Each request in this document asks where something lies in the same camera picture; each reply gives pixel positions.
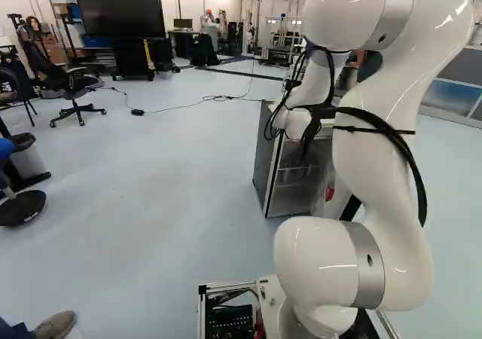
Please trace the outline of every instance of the person's foot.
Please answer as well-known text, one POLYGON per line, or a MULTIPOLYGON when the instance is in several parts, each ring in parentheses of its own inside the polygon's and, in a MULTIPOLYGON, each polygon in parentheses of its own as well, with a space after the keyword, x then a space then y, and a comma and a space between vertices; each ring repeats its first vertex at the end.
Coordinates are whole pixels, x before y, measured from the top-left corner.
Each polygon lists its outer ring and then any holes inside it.
POLYGON ((37 339, 63 339, 72 330, 75 322, 73 311, 63 311, 42 322, 33 334, 37 339))

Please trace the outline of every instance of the blue storage bin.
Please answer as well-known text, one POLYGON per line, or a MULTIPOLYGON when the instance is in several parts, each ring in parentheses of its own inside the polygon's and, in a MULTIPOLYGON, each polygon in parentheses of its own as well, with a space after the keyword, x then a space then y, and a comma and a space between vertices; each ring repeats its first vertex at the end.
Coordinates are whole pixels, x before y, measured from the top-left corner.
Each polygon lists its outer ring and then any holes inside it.
POLYGON ((109 38, 92 37, 86 34, 83 34, 81 37, 85 47, 111 47, 111 39, 109 38))
POLYGON ((72 17, 75 19, 82 18, 81 9, 78 7, 77 4, 70 5, 70 11, 72 12, 72 17))

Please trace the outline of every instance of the black monitor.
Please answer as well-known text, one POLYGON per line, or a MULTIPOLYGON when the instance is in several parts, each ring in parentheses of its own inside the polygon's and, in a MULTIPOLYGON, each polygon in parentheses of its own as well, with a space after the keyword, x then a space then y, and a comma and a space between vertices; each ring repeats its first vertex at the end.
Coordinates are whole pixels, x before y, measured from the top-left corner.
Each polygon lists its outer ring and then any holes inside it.
POLYGON ((180 29, 192 29, 193 20, 192 19, 174 19, 174 27, 180 29))
POLYGON ((160 0, 77 0, 85 32, 108 37, 165 37, 160 0))

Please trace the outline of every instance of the black bag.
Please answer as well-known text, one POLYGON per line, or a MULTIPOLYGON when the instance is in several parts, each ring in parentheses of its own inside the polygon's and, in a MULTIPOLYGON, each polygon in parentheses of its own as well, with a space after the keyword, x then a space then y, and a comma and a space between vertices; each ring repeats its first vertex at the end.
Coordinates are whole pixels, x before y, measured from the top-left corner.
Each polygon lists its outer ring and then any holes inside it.
POLYGON ((191 51, 191 65, 193 66, 218 66, 221 61, 218 59, 211 37, 208 34, 199 34, 194 40, 191 51))

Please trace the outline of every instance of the stool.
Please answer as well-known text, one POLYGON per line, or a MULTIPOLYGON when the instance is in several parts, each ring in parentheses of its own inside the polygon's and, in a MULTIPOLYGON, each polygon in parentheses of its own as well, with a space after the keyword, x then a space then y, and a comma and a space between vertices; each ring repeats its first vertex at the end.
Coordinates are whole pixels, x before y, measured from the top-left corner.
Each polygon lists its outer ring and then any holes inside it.
MULTIPOLYGON (((0 138, 0 170, 16 151, 15 144, 0 138)), ((31 190, 15 194, 8 185, 8 177, 0 171, 0 189, 7 200, 0 205, 0 226, 18 226, 33 220, 44 208, 47 195, 43 191, 31 190)))

